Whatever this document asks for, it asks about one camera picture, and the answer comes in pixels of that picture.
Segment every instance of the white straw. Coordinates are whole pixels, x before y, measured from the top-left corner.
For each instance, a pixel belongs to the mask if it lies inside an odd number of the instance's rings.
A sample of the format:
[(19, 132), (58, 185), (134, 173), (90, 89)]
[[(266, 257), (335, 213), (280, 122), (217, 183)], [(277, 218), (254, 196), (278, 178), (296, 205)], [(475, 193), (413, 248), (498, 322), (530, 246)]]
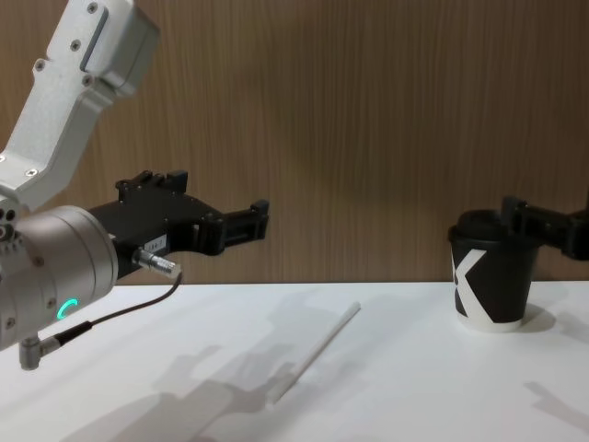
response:
[(290, 390), (293, 385), (298, 381), (305, 374), (308, 368), (315, 362), (315, 360), (323, 353), (323, 351), (328, 347), (328, 345), (333, 341), (333, 339), (341, 332), (341, 329), (352, 320), (352, 318), (360, 311), (360, 303), (354, 302), (350, 308), (348, 308), (345, 313), (341, 316), (340, 320), (333, 326), (333, 328), (329, 331), (328, 335), (322, 339), (317, 345), (313, 348), (311, 354), (298, 366), (296, 366), (292, 373), (288, 375), (288, 377), (283, 381), (274, 386), (268, 393), (266, 398), (266, 402), (269, 405), (274, 405), (278, 402), (282, 396), (284, 396), (288, 390)]

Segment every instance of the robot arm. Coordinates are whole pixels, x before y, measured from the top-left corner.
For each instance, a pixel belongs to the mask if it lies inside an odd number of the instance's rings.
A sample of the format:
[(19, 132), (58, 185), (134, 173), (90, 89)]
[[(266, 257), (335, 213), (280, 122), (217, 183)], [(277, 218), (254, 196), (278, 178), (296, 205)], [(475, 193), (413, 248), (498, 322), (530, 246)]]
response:
[(217, 255), (265, 237), (267, 202), (224, 215), (186, 194), (184, 171), (121, 180), (115, 202), (89, 211), (58, 207), (19, 219), (21, 208), (37, 209), (67, 186), (98, 116), (137, 89), (157, 38), (132, 0), (70, 0), (47, 60), (34, 64), (34, 87), (0, 153), (0, 351), (20, 343), (25, 369), (92, 324), (44, 341), (38, 331), (123, 276), (146, 268), (176, 287), (181, 270), (169, 253)]

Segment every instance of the wood grain panel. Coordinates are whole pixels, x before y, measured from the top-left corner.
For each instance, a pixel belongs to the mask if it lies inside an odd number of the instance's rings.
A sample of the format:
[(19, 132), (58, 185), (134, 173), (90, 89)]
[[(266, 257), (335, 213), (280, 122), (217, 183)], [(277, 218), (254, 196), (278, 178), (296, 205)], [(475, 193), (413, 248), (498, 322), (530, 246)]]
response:
[[(139, 3), (162, 29), (154, 67), (52, 203), (102, 204), (117, 179), (181, 168), (221, 209), (269, 198), (268, 239), (180, 256), (191, 282), (446, 280), (464, 210), (585, 199), (584, 0)], [(1, 2), (0, 143), (64, 4)], [(539, 276), (589, 266), (544, 252)]]

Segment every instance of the cable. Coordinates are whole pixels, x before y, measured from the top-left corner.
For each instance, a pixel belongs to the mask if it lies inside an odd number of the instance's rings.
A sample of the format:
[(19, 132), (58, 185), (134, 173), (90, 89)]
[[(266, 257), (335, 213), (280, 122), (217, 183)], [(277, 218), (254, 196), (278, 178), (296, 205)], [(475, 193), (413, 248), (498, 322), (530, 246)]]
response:
[(109, 315), (103, 316), (102, 318), (98, 318), (97, 320), (87, 320), (80, 324), (75, 325), (74, 327), (67, 329), (66, 331), (62, 331), (61, 333), (55, 334), (52, 338), (55, 338), (59, 342), (59, 346), (62, 347), (65, 344), (69, 343), (73, 339), (81, 336), (82, 334), (92, 330), (95, 325), (99, 325), (102, 322), (106, 322), (107, 320), (113, 320), (118, 318), (119, 316), (126, 315), (127, 313), (131, 313), (136, 310), (140, 310), (141, 308), (146, 308), (157, 304), (158, 302), (162, 302), (169, 297), (171, 297), (178, 287), (182, 284), (182, 273), (178, 275), (174, 285), (161, 297), (157, 297), (156, 299), (152, 299), (151, 301), (144, 302), (143, 304), (137, 304), (136, 306), (124, 308), (123, 310), (115, 311), (114, 313), (110, 313)]

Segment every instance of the white tabletop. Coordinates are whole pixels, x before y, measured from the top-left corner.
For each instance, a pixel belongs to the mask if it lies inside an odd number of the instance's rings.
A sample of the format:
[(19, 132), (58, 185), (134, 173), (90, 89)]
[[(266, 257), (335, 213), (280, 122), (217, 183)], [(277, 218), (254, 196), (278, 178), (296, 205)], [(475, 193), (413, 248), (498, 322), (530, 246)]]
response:
[[(161, 292), (117, 288), (48, 332)], [(184, 286), (35, 372), (16, 347), (1, 353), (0, 440), (585, 441), (588, 292), (535, 284), (526, 326), (489, 335), (458, 322), (448, 284)], [(268, 409), (277, 379), (356, 300), (362, 311)]]

